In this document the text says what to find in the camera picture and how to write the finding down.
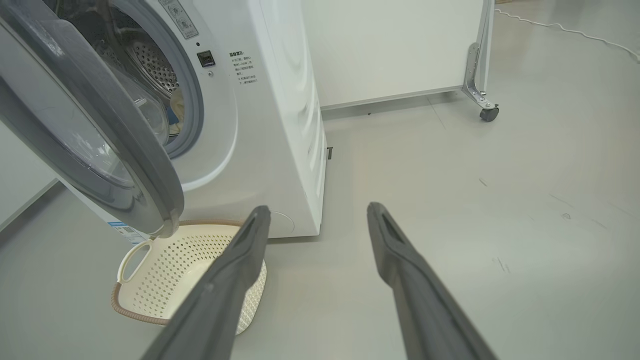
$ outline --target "washing machine drum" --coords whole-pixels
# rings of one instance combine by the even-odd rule
[[[118,3],[109,0],[49,0],[58,17],[71,22],[109,66],[166,145],[185,121],[177,75],[151,36]]]

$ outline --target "basket hole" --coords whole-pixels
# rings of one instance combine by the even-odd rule
[[[142,263],[142,260],[144,260],[150,248],[150,245],[145,245],[131,256],[131,259],[129,259],[127,264],[124,266],[124,271],[122,272],[122,277],[125,281],[131,280],[131,277],[136,273],[136,270],[140,266],[140,263]]]

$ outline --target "washing machine door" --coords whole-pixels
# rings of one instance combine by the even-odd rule
[[[0,5],[5,124],[113,216],[153,236],[173,234],[184,196],[155,118],[164,108],[41,0]]]

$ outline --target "sticker label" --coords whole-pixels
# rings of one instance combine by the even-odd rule
[[[122,236],[127,238],[133,245],[139,244],[145,241],[144,237],[140,235],[135,229],[123,222],[110,222],[113,229],[116,229]]]
[[[249,85],[258,82],[255,69],[253,68],[255,63],[251,56],[245,54],[244,51],[234,51],[233,53],[229,53],[229,56],[231,57],[231,64],[236,71],[238,83],[241,85]]]
[[[160,5],[163,6],[166,13],[173,19],[173,22],[178,27],[182,36],[185,39],[192,38],[198,34],[198,30],[191,22],[191,18],[184,11],[184,8],[178,0],[158,0]]]

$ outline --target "plastic basket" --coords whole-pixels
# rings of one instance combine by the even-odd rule
[[[111,305],[118,313],[158,325],[166,325],[193,286],[222,254],[242,223],[232,221],[181,222],[176,233],[137,244],[120,263]],[[133,274],[124,278],[132,256],[145,246],[149,250]],[[236,334],[243,332],[260,304],[267,267],[262,261],[258,280],[245,293]]]

